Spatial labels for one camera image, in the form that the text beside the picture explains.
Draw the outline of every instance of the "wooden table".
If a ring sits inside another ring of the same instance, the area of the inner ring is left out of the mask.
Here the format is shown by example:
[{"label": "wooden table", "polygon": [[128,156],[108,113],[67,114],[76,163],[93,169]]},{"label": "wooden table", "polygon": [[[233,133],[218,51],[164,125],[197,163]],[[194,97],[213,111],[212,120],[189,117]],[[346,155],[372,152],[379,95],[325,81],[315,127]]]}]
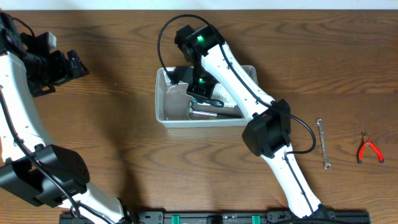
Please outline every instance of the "wooden table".
[{"label": "wooden table", "polygon": [[[166,129],[155,118],[156,42],[182,11],[10,12],[36,34],[51,30],[63,52],[75,49],[91,75],[35,99],[47,131],[77,151],[91,180],[131,209],[167,211],[286,208],[266,163],[241,139],[244,127]],[[396,11],[193,11],[213,23],[259,86],[286,99],[316,132],[323,118],[333,167],[323,168],[318,142],[297,156],[312,190],[327,207],[367,210],[373,223],[398,220],[398,20]],[[167,66],[186,65],[164,34]],[[20,31],[27,32],[19,26]],[[356,162],[361,131],[379,146]],[[292,122],[294,149],[310,135]],[[60,208],[33,207],[0,190],[1,223],[56,223]]]}]

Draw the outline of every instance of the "white container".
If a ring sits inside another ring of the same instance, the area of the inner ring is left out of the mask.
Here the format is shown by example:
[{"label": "white container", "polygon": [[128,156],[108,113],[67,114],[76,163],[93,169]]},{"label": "white container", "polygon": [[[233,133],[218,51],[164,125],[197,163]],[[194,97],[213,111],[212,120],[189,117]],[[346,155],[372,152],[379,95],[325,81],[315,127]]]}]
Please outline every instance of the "white container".
[{"label": "white container", "polygon": [[[242,68],[255,83],[258,83],[256,69],[253,66],[243,65]],[[180,82],[178,85],[171,85],[164,69],[158,69],[155,89],[155,112],[158,122],[162,123],[166,128],[245,126],[248,124],[244,118],[191,120],[188,115],[188,103],[192,101],[192,97],[186,94],[187,87],[188,84],[184,82]],[[202,109],[207,108],[205,111],[215,113],[220,112],[220,110],[224,113],[240,113],[239,108],[201,107]]]}]

